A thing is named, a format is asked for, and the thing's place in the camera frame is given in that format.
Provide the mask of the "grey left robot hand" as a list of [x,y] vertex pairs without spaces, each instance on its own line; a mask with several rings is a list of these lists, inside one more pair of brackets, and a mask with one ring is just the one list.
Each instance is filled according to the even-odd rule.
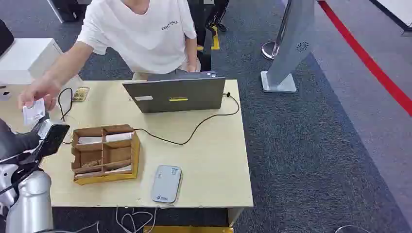
[[69,131],[67,124],[54,124],[43,117],[26,133],[17,133],[0,121],[0,163],[24,165],[57,153]]

